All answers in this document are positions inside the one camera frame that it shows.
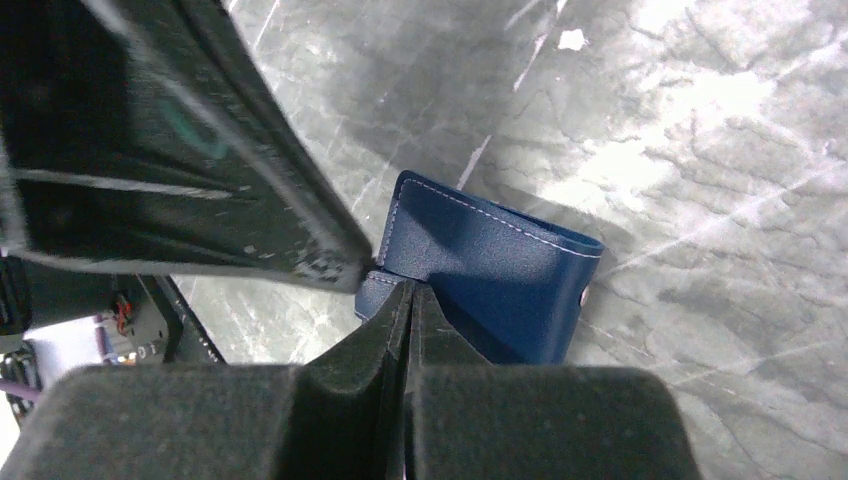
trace green mark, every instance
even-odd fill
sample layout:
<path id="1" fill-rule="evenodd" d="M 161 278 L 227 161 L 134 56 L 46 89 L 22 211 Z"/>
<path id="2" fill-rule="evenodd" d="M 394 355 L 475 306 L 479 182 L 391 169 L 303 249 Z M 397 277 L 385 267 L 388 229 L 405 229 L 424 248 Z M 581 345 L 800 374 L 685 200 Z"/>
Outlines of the green mark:
<path id="1" fill-rule="evenodd" d="M 223 160 L 227 156 L 227 144 L 223 140 L 217 138 L 214 143 L 204 141 L 186 117 L 174 108 L 170 101 L 160 99 L 159 110 L 162 111 L 165 120 L 186 145 L 213 160 Z"/>

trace white stitching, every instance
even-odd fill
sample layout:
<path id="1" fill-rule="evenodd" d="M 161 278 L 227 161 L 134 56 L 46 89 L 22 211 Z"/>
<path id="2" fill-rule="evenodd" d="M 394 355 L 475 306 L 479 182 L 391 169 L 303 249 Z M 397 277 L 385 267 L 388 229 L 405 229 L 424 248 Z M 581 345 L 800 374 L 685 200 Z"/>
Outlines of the white stitching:
<path id="1" fill-rule="evenodd" d="M 391 218 L 391 220 L 389 220 L 389 229 L 388 229 L 388 233 L 386 234 L 386 243 L 384 243 L 384 244 L 383 244 L 383 251 L 381 252 L 381 255 L 380 255 L 380 264 L 381 264 L 381 265 L 382 265 L 382 264 L 384 263 L 384 261 L 386 260 L 386 253 L 387 253 L 387 252 L 388 252 L 388 250 L 389 250 L 389 242 L 391 242 L 391 240 L 392 240 L 392 233 L 394 233 L 395 218 L 396 218 L 396 216 L 397 216 L 397 209 L 398 209 L 398 205 L 400 205 L 400 198 L 401 198 L 401 196 L 403 195 L 403 188 L 406 186 L 407 182 L 417 183 L 418 185 L 421 185 L 422 187 L 426 188 L 427 190 L 430 190 L 431 192 L 437 193 L 437 194 L 439 194 L 439 195 L 441 195 L 441 196 L 443 196 L 443 197 L 447 198 L 448 200 L 452 200 L 452 201 L 454 201 L 454 202 L 456 202 L 456 203 L 458 203 L 458 204 L 460 204 L 460 205 L 462 205 L 462 206 L 464 206 L 464 207 L 468 207 L 468 208 L 470 208 L 471 210 L 473 210 L 473 211 L 475 211 L 475 212 L 477 212 L 477 213 L 482 213 L 483 215 L 485 215 L 485 216 L 487 216 L 487 217 L 491 218 L 492 220 L 498 221 L 498 222 L 500 222 L 500 223 L 502 223 L 502 224 L 506 225 L 507 227 L 509 227 L 509 228 L 511 228 L 511 229 L 513 229 L 513 230 L 515 230 L 515 231 L 516 231 L 516 232 L 518 232 L 518 233 L 521 233 L 521 234 L 523 234 L 523 235 L 526 235 L 526 236 L 528 236 L 528 237 L 532 238 L 533 240 L 537 240 L 537 241 L 539 241 L 539 242 L 542 242 L 542 243 L 544 243 L 545 245 L 549 245 L 549 246 L 551 246 L 551 247 L 554 247 L 554 248 L 556 248 L 557 250 L 561 250 L 561 251 L 563 251 L 563 252 L 570 253 L 570 254 L 572 254 L 572 255 L 577 255 L 578 257 L 584 257 L 584 258 L 601 258 L 601 256 L 600 256 L 600 255 L 587 255 L 587 254 L 585 254 L 585 253 L 575 252 L 574 250 L 569 250 L 569 249 L 567 249 L 567 248 L 565 248 L 565 247 L 561 247 L 561 246 L 559 246 L 559 245 L 557 245 L 557 244 L 555 244 L 555 243 L 551 243 L 551 242 L 549 242 L 549 241 L 547 241 L 547 240 L 544 240 L 544 239 L 542 239 L 542 238 L 537 237 L 536 235 L 533 235 L 533 234 L 532 234 L 532 233 L 530 233 L 530 232 L 526 232 L 526 231 L 524 231 L 523 229 L 521 229 L 521 228 L 519 228 L 519 227 L 516 227 L 515 225 L 513 225 L 513 224 L 511 224 L 511 223 L 507 222 L 506 220 L 501 220 L 500 218 L 498 218 L 498 217 L 496 217 L 496 216 L 492 215 L 491 213 L 486 213 L 486 212 L 484 212 L 483 210 L 480 210 L 479 208 L 477 208 L 477 207 L 475 207 L 475 206 L 473 206 L 473 205 L 469 205 L 468 203 L 465 203 L 465 202 L 463 202 L 462 200 L 460 200 L 460 199 L 458 199 L 458 198 L 454 198 L 454 197 L 452 197 L 452 196 L 448 195 L 447 193 L 444 193 L 444 192 L 441 192 L 441 191 L 439 191 L 439 190 L 436 190 L 435 188 L 433 188 L 433 187 L 431 187 L 431 186 L 429 186 L 429 185 L 425 185 L 425 184 L 421 183 L 421 182 L 420 182 L 420 181 L 418 181 L 418 180 L 415 180 L 415 179 L 412 179 L 412 178 L 407 178 L 406 180 L 404 180 L 404 181 L 403 181 L 403 184 L 400 186 L 400 191 L 398 192 L 398 198 L 397 198 L 397 201 L 395 202 L 395 206 L 394 206 L 394 208 L 392 209 L 392 218 Z"/>
<path id="2" fill-rule="evenodd" d="M 375 273 L 369 273 L 368 275 L 365 276 L 365 278 L 370 278 L 371 280 L 374 280 L 376 282 L 387 283 L 389 285 L 397 285 L 399 283 L 399 282 L 396 282 L 394 280 L 387 280 L 385 278 L 380 278 Z"/>
<path id="3" fill-rule="evenodd" d="M 400 205 L 400 197 L 403 195 L 403 187 L 406 186 L 406 182 L 409 179 L 403 181 L 403 184 L 400 186 L 400 190 L 398 191 L 398 199 L 395 201 L 395 206 L 392 208 L 392 217 L 389 219 L 389 229 L 386 233 L 386 241 L 383 243 L 383 249 L 380 252 L 380 256 L 377 257 L 377 263 L 382 267 L 386 261 L 386 254 L 389 252 L 389 242 L 392 241 L 392 233 L 395 229 L 395 217 L 397 216 L 397 207 Z"/>

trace black plastic panel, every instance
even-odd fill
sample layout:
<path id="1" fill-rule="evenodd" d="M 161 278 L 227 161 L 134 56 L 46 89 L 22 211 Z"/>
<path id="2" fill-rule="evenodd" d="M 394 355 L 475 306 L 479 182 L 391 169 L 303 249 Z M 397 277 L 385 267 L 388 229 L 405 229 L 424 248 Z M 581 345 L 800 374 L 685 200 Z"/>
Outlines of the black plastic panel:
<path id="1" fill-rule="evenodd" d="M 0 28 L 16 255 L 356 290 L 371 247 L 218 2 L 3 2 Z"/>

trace blue leather wallet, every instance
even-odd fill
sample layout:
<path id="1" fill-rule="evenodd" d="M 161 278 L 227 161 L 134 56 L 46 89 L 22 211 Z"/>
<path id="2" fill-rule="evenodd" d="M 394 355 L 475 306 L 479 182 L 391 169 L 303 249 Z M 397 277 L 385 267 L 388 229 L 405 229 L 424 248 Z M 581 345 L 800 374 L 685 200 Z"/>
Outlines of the blue leather wallet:
<path id="1" fill-rule="evenodd" d="M 393 285 L 414 279 L 433 287 L 448 321 L 490 361 L 561 363 L 603 250 L 594 238 L 406 171 L 356 314 L 367 321 Z"/>

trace gray marble floor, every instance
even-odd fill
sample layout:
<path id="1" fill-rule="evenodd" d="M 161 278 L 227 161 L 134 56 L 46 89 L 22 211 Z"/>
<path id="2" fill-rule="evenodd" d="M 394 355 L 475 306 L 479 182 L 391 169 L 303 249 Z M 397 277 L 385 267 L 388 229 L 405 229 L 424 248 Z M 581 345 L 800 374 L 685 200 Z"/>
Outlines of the gray marble floor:
<path id="1" fill-rule="evenodd" d="M 403 169 L 608 246 L 569 351 L 671 386 L 710 479 L 848 478 L 848 3 L 228 0 L 376 245 Z M 181 278 L 234 362 L 352 299 Z"/>

